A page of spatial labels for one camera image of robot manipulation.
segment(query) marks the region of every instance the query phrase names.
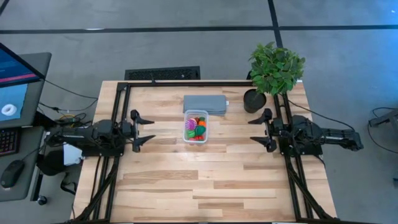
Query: gray pad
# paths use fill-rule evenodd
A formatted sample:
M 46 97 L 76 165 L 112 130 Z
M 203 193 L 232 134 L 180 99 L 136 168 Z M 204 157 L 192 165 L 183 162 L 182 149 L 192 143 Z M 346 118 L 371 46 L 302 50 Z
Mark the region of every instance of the gray pad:
M 186 110 L 205 110 L 210 115 L 224 116 L 226 97 L 225 95 L 185 95 L 183 113 Z

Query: mouse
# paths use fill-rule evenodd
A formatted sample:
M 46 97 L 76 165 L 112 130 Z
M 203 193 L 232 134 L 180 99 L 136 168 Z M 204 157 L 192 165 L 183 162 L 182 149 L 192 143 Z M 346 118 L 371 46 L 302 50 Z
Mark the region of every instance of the mouse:
M 22 160 L 12 161 L 1 175 L 0 184 L 4 188 L 13 187 L 22 171 L 24 170 L 25 162 Z

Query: plastic container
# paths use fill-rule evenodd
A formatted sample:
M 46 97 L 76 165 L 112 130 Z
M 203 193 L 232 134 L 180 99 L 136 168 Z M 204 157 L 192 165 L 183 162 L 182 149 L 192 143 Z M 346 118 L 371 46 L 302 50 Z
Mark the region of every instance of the plastic container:
M 206 118 L 206 131 L 203 133 L 204 141 L 191 141 L 189 140 L 187 136 L 187 130 L 185 129 L 185 122 L 188 121 L 191 118 L 200 118 L 200 117 L 205 117 Z M 186 110 L 185 116 L 184 116 L 184 123 L 183 123 L 183 133 L 182 133 L 182 138 L 186 143 L 190 144 L 204 144 L 207 142 L 208 136 L 209 136 L 209 114 L 207 111 L 204 110 Z

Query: wooden tabletop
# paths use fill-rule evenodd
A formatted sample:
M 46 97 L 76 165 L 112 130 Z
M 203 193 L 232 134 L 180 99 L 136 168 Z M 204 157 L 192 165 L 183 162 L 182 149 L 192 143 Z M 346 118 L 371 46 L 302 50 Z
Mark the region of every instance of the wooden tabletop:
M 111 118 L 116 85 L 114 81 L 103 82 L 94 121 Z M 119 165 L 111 221 L 294 221 L 283 157 L 279 150 L 267 153 L 262 145 L 249 139 L 263 136 L 264 125 L 248 124 L 263 112 L 261 109 L 249 114 L 243 109 L 243 94 L 248 89 L 133 87 L 128 111 L 136 109 L 144 119 L 155 121 L 141 126 L 140 136 L 156 137 L 141 147 L 141 153 L 132 152 L 130 144 L 126 146 Z M 229 101 L 225 116 L 210 116 L 209 139 L 202 146 L 185 144 L 182 139 L 184 95 L 225 95 Z M 308 108 L 302 83 L 288 96 Z M 274 100 L 269 95 L 265 107 L 276 117 Z M 293 105 L 291 109 L 293 114 L 311 116 Z M 302 160 L 310 192 L 326 212 L 336 216 L 323 164 L 314 156 L 302 156 Z M 90 201 L 96 162 L 97 157 L 90 157 L 83 163 L 74 203 L 77 215 Z M 304 217 L 302 194 L 298 192 Z M 106 199 L 100 217 L 104 217 L 105 202 Z

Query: black vent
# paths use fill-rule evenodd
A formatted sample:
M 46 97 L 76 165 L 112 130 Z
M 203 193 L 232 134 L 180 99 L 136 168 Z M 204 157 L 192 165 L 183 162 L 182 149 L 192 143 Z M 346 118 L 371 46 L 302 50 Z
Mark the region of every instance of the black vent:
M 199 80 L 199 66 L 126 70 L 125 80 Z

